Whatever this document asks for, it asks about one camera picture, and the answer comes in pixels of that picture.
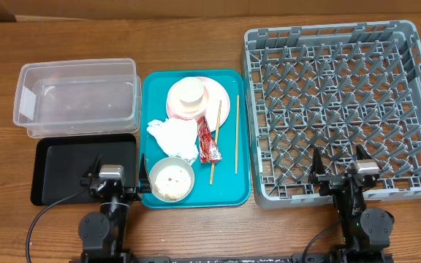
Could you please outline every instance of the wire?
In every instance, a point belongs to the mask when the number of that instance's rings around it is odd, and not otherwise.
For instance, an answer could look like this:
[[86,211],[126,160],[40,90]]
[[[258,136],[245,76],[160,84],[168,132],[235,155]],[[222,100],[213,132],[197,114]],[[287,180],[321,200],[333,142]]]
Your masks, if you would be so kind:
[[311,245],[318,240],[320,237],[322,237],[324,234],[328,233],[329,231],[335,229],[340,224],[340,221],[336,222],[335,224],[329,226],[328,228],[322,230],[319,234],[314,237],[310,243],[306,246],[305,250],[303,251],[303,255],[301,256],[301,263],[306,263],[306,254],[308,253],[308,249],[310,249]]
[[352,206],[350,207],[350,213],[347,215],[347,217],[350,217],[352,215],[352,213],[354,212],[354,206],[355,206],[353,180],[350,181],[350,202]]
[[80,195],[80,194],[82,194],[82,193],[84,193],[84,192],[86,192],[88,190],[88,188],[85,188],[85,189],[83,189],[82,191],[79,191],[79,192],[77,192],[77,193],[75,193],[75,194],[73,194],[72,196],[69,196],[69,197],[66,197],[66,198],[63,198],[63,199],[61,199],[61,200],[59,200],[59,201],[57,201],[57,202],[54,202],[53,204],[51,204],[51,205],[48,205],[47,207],[45,207],[45,209],[44,210],[42,210],[40,213],[38,213],[38,215],[35,217],[35,219],[32,221],[32,224],[30,225],[30,228],[29,228],[29,232],[27,233],[27,239],[26,239],[26,258],[27,258],[27,262],[28,263],[31,263],[31,260],[30,260],[30,252],[29,252],[29,249],[30,249],[30,236],[32,235],[32,231],[34,231],[34,227],[35,227],[35,224],[37,223],[37,221],[40,219],[40,217],[46,212],[46,211],[48,211],[50,208],[52,208],[52,207],[54,207],[55,205],[57,205],[57,204],[59,204],[60,202],[63,202],[63,201],[66,201],[66,200],[68,200],[68,199],[71,199],[71,198],[73,198],[73,197],[76,197],[76,196],[78,196],[78,195]]

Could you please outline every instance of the wall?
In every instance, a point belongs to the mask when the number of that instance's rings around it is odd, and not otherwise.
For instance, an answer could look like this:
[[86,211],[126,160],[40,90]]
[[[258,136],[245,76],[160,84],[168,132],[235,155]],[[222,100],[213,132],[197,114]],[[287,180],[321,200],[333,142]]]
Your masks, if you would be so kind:
[[420,0],[0,0],[18,20],[421,12]]

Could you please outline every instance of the food wrapper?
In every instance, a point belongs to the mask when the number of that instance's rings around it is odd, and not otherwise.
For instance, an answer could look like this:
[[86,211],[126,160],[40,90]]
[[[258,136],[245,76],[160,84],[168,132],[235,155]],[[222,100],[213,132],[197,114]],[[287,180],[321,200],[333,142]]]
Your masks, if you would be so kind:
[[199,138],[199,155],[201,164],[210,162],[215,164],[222,159],[219,148],[212,138],[211,131],[205,116],[197,120],[197,136]]

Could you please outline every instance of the black tray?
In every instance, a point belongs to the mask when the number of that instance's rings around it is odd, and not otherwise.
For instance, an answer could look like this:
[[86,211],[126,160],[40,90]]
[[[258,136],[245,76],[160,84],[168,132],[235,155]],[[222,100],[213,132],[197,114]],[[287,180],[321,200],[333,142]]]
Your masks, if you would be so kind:
[[[82,190],[80,179],[98,155],[103,164],[124,167],[125,186],[135,187],[136,139],[132,134],[57,137],[41,139],[35,153],[30,200],[50,205]],[[88,192],[63,204],[96,202]]]

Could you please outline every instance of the pink plate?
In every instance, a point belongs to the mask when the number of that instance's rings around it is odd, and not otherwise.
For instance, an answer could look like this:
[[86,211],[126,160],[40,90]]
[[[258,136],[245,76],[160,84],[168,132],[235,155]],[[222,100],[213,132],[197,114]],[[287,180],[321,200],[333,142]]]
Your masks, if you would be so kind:
[[204,116],[205,112],[200,113],[199,115],[196,116],[191,116],[191,117],[186,117],[186,116],[181,116],[179,114],[177,114],[175,111],[172,110],[172,108],[168,105],[167,103],[167,115],[168,118],[179,118],[181,120],[191,120],[191,119],[198,119],[201,118],[202,116]]
[[193,116],[193,114],[182,115],[181,113],[177,113],[171,108],[167,101],[167,115],[168,118],[180,118],[183,120],[191,120],[191,119],[198,119],[200,118],[203,113],[205,114],[205,118],[208,121],[209,129],[211,132],[216,130],[217,124],[217,115],[219,112],[219,102],[222,101],[222,107],[220,110],[220,126],[224,124],[228,115],[230,114],[230,98],[228,96],[227,91],[225,88],[220,85],[220,83],[216,82],[215,80],[209,77],[197,77],[199,80],[204,83],[205,89],[209,94],[208,106],[202,114],[198,114]]
[[220,126],[224,124],[230,114],[230,98],[225,88],[220,83],[209,77],[197,77],[204,83],[209,93],[208,107],[205,110],[205,118],[208,120],[211,132],[216,130],[217,115],[219,114],[219,102],[222,101],[220,110]]

